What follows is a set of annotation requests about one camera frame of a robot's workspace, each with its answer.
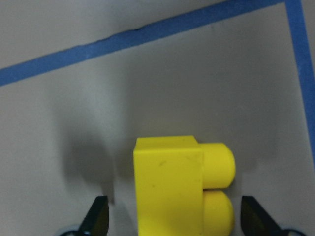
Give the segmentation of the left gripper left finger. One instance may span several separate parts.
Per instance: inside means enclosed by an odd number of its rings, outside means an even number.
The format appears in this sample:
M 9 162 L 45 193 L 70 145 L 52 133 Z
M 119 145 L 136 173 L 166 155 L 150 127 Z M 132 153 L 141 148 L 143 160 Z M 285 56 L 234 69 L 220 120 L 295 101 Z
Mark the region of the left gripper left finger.
M 97 196 L 77 229 L 66 230 L 59 236 L 107 236 L 109 202 L 107 196 Z

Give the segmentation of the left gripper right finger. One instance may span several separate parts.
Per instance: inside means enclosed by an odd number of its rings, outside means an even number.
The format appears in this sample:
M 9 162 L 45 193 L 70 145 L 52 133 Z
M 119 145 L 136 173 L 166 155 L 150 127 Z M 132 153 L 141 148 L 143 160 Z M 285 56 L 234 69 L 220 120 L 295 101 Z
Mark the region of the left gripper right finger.
M 301 236 L 295 229 L 282 229 L 253 196 L 241 198 L 241 229 L 245 236 Z

